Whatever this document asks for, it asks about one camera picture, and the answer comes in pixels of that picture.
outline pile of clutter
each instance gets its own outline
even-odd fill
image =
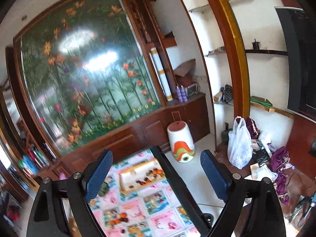
[[[272,145],[271,135],[267,132],[260,133],[255,121],[251,118],[245,120],[236,117],[233,128],[226,129],[223,133],[228,133],[230,163],[242,169],[251,158],[254,158],[256,163],[250,166],[249,179],[261,181],[263,177],[270,178],[280,201],[289,204],[290,195],[286,191],[287,175],[283,173],[283,170],[295,167],[290,164],[286,147],[276,149]]]

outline wall outlet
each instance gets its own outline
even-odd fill
[[[193,76],[193,80],[197,83],[207,84],[207,77],[206,76]]]

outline yellow-rimmed tray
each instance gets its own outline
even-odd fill
[[[119,173],[120,192],[127,195],[130,192],[152,185],[165,177],[158,160],[152,159]]]

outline floral glass painting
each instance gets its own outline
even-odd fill
[[[72,0],[21,37],[20,71],[61,155],[160,107],[120,0]]]

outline green object on table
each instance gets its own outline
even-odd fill
[[[266,100],[266,99],[261,98],[261,97],[252,96],[252,97],[250,97],[250,101],[259,103],[262,106],[265,106],[266,108],[271,108],[272,107],[272,103],[269,102],[269,100]]]
[[[104,183],[102,184],[102,186],[101,186],[99,192],[98,192],[98,195],[99,195],[100,197],[105,196],[105,195],[107,194],[107,192],[109,191],[109,189],[110,189],[109,185],[108,185],[106,182],[104,182]]]

